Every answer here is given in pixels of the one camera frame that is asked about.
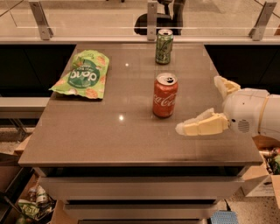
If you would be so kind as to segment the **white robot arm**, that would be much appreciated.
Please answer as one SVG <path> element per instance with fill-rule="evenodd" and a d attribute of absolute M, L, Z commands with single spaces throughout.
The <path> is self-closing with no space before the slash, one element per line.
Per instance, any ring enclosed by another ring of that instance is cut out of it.
<path fill-rule="evenodd" d="M 225 130 L 261 135 L 280 140 L 280 95 L 265 89 L 241 88 L 222 76 L 214 77 L 222 98 L 222 113 L 209 108 L 195 118 L 179 123 L 175 130 L 183 136 L 220 134 Z"/>

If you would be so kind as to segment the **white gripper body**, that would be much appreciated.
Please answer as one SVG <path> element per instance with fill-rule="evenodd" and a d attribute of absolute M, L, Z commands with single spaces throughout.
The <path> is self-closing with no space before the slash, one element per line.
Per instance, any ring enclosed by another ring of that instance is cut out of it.
<path fill-rule="evenodd" d="M 222 104 L 229 128 L 242 134 L 258 134 L 260 114 L 270 93 L 263 89 L 244 88 L 229 94 Z"/>

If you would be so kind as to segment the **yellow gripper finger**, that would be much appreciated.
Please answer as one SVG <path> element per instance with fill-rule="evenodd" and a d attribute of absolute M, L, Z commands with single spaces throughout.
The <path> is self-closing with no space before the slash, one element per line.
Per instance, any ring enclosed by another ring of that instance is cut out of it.
<path fill-rule="evenodd" d="M 241 89 L 241 86 L 231 80 L 227 80 L 222 76 L 215 76 L 214 77 L 214 85 L 219 90 L 223 99 L 225 99 L 228 95 L 232 94 L 235 91 Z"/>
<path fill-rule="evenodd" d="M 183 136 L 208 136 L 222 133 L 229 128 L 229 121 L 223 113 L 207 109 L 195 118 L 179 123 L 175 130 Z"/>

